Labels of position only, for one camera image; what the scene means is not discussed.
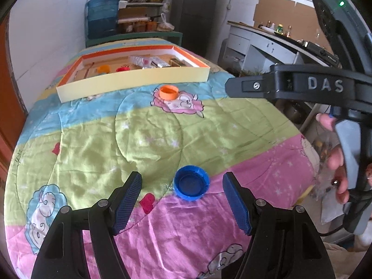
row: orange bottle cap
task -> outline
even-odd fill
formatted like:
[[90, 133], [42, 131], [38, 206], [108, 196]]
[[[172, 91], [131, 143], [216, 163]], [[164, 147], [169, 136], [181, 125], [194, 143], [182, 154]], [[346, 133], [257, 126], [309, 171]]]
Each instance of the orange bottle cap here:
[[178, 97], [178, 88], [173, 85], [164, 85], [160, 87], [159, 96], [166, 101], [175, 100]]
[[102, 65], [97, 68], [97, 73], [110, 73], [110, 66], [109, 65]]

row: orange door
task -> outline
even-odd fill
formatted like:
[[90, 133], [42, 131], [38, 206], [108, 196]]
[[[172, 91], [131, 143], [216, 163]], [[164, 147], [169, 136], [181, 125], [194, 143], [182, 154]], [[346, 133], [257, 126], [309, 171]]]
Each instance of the orange door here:
[[4, 188], [10, 160], [26, 120], [12, 79], [7, 17], [0, 24], [0, 187]]

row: cardboard backsplash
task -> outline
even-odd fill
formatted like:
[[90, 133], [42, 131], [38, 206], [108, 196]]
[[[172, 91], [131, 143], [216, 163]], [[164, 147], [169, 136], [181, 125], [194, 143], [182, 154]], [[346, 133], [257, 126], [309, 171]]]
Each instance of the cardboard backsplash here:
[[292, 26], [291, 38], [293, 40], [310, 41], [325, 47], [332, 53], [313, 7], [292, 0], [259, 0], [253, 20], [255, 27], [258, 27], [259, 24], [265, 26], [268, 21], [275, 23], [275, 26], [282, 24], [284, 32], [287, 32], [290, 25]]

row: pink cartoon sheep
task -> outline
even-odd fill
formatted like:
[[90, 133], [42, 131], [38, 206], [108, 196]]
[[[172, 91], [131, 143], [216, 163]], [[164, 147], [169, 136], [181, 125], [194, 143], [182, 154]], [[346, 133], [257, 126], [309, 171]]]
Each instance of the pink cartoon sheep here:
[[198, 101], [198, 95], [192, 95], [186, 91], [180, 91], [178, 98], [175, 100], [163, 100], [159, 96], [159, 89], [154, 90], [154, 100], [151, 102], [151, 106], [157, 106], [162, 108], [165, 112], [177, 113], [177, 114], [197, 114], [201, 118], [204, 118], [203, 104]]

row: human hand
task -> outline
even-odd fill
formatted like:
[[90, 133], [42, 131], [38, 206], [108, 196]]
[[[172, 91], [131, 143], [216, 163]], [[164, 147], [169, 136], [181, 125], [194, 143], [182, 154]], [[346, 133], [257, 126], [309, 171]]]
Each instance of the human hand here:
[[[316, 119], [325, 129], [334, 131], [334, 124], [337, 121], [336, 118], [329, 117], [328, 114], [318, 114]], [[339, 182], [336, 199], [340, 204], [344, 205], [349, 200], [349, 191], [347, 190], [348, 183], [344, 167], [344, 155], [340, 145], [337, 145], [332, 149], [330, 156], [328, 157], [327, 166], [328, 168], [335, 170], [334, 180]], [[366, 174], [368, 182], [372, 186], [372, 164], [370, 164], [367, 169], [368, 171], [366, 171]]]

